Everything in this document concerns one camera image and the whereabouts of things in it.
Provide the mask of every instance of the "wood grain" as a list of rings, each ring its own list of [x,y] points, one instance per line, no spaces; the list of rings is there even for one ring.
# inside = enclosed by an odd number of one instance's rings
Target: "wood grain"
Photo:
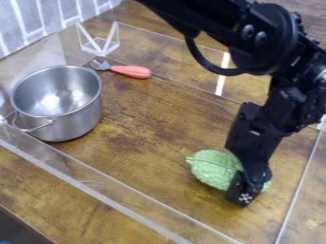
[[[87,26],[103,35],[103,26],[112,20],[180,38],[133,1],[123,1]],[[204,36],[199,43],[224,50]],[[85,136],[52,143],[52,147],[243,243],[274,243],[316,131],[307,128],[284,139],[271,158],[272,188],[242,209],[195,179],[184,162],[184,157],[202,149],[223,150],[238,104],[156,76],[144,81],[108,71],[99,74],[103,119]],[[251,95],[260,103],[267,78],[250,79],[239,76],[228,91],[242,84],[238,99],[247,100]],[[0,153],[1,204],[56,243],[171,243],[15,154],[3,148]]]

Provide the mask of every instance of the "metal handle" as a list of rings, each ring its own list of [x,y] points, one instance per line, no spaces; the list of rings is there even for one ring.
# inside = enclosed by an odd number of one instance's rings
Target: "metal handle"
[[[51,120],[51,119],[47,119],[47,123],[40,125],[40,126],[36,126],[35,128],[31,128],[31,129],[21,129],[17,127],[17,125],[15,124],[16,122],[16,118],[17,118],[17,112],[15,112],[15,116],[13,116],[13,128],[16,130],[19,130],[20,132],[33,132],[35,130],[51,125],[52,123],[55,123],[55,120]]]

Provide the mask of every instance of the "red handle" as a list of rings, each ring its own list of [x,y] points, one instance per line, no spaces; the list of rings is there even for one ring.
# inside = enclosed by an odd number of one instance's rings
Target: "red handle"
[[[112,66],[111,71],[121,73],[129,77],[147,79],[151,77],[151,71],[140,66]]]

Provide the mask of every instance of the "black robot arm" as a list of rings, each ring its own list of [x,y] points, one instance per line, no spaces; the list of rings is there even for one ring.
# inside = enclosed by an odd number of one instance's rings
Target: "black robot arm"
[[[234,176],[227,199],[247,206],[271,178],[268,159],[282,138],[318,122],[325,113],[326,52],[307,37],[299,14],[279,5],[244,0],[137,2],[182,32],[207,70],[226,76],[271,76],[264,105],[242,104],[226,142],[244,169]],[[194,41],[200,31],[228,47],[235,69],[204,59]]]

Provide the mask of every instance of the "stainless steel pot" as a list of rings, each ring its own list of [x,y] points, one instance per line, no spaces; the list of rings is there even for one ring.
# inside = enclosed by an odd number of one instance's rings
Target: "stainless steel pot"
[[[100,91],[91,69],[56,66],[33,72],[13,88],[13,127],[44,141],[80,137],[101,117]]]

